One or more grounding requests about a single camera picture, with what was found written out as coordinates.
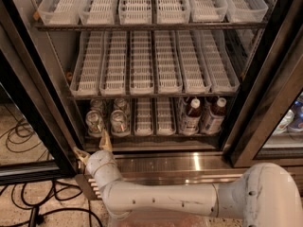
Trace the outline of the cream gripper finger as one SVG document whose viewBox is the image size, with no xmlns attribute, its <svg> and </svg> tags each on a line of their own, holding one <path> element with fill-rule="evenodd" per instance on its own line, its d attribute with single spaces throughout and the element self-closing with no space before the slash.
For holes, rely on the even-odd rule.
<svg viewBox="0 0 303 227">
<path fill-rule="evenodd" d="M 110 151 L 110 152 L 113 151 L 113 146 L 112 146 L 112 143 L 111 143 L 111 139 L 110 139 L 109 133 L 106 130 L 104 130 L 102 132 L 102 136 L 101 136 L 101 139 L 99 141 L 98 147 L 100 149 L 107 150 L 107 151 Z"/>
<path fill-rule="evenodd" d="M 74 152 L 75 156 L 86 166 L 88 163 L 88 160 L 90 158 L 90 154 L 77 147 L 73 148 L 73 152 Z"/>
</svg>

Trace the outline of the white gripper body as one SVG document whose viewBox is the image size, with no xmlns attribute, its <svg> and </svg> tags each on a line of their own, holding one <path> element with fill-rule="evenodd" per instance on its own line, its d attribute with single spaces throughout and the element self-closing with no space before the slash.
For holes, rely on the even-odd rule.
<svg viewBox="0 0 303 227">
<path fill-rule="evenodd" d="M 93 153 L 87 161 L 86 169 L 94 178 L 98 188 L 122 179 L 115 156 L 108 150 Z"/>
</svg>

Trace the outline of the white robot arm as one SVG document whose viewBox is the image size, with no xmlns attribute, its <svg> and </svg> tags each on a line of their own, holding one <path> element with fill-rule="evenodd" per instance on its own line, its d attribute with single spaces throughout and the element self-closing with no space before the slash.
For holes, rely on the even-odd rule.
<svg viewBox="0 0 303 227">
<path fill-rule="evenodd" d="M 232 183 L 147 186 L 122 180 L 107 131 L 99 150 L 73 148 L 94 178 L 112 218 L 146 209 L 170 210 L 213 218 L 240 218 L 243 227 L 303 227 L 303 207 L 288 171 L 271 163 L 248 168 Z"/>
</svg>

